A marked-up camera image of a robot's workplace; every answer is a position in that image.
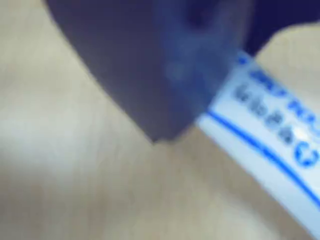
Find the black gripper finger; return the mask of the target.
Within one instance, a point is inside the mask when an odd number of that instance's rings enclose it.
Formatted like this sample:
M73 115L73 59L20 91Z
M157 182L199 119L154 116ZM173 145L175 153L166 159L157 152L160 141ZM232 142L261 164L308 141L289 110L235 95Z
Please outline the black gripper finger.
M319 20L318 0L256 0L243 48L255 56L276 32Z
M49 0L48 10L112 100L152 141L209 106L242 41L239 0Z

